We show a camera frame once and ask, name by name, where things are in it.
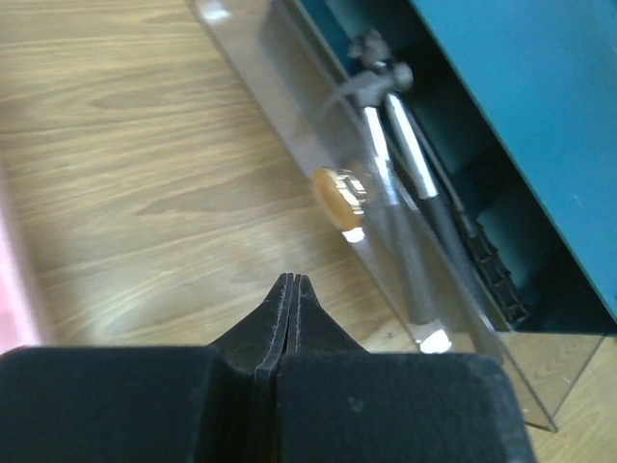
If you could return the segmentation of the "small claw hammer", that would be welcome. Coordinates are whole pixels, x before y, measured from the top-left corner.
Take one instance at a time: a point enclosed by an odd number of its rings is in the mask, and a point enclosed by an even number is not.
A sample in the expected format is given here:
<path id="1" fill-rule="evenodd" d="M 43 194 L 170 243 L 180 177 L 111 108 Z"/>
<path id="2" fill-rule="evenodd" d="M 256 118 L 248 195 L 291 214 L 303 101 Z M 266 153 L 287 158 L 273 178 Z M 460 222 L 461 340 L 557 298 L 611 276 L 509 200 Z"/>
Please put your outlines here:
<path id="1" fill-rule="evenodd" d="M 395 186 L 396 175 L 379 114 L 388 95 L 411 88 L 413 72 L 407 64 L 394 60 L 389 46 L 374 29 L 352 41 L 349 56 L 359 59 L 366 68 L 356 100 L 367 129 L 375 183 L 385 208 L 389 243 L 402 276 L 406 309 L 414 325 L 427 325 L 437 319 L 434 299 L 420 244 L 407 215 L 408 208 Z"/>

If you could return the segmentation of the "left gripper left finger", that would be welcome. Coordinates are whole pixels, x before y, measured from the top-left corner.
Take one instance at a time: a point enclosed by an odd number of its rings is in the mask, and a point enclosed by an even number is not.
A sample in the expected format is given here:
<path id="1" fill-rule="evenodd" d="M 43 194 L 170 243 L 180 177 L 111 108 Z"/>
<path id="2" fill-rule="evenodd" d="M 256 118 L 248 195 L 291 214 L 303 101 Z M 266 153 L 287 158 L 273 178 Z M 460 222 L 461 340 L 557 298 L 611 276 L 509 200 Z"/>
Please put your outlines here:
<path id="1" fill-rule="evenodd" d="M 275 366 L 285 346 L 293 288 L 294 274 L 280 274 L 263 301 L 210 346 L 245 374 Z"/>

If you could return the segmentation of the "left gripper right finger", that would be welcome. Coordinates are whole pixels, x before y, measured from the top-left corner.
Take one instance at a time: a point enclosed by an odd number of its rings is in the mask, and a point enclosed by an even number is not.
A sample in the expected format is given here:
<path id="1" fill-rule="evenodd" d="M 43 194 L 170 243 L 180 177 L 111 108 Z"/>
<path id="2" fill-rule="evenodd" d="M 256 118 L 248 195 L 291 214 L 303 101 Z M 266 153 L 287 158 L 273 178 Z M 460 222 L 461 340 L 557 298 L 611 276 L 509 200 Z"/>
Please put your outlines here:
<path id="1" fill-rule="evenodd" d="M 276 370 L 286 353 L 338 353 L 366 350 L 321 306 L 307 275 L 282 274 L 280 297 L 269 340 L 269 369 Z"/>

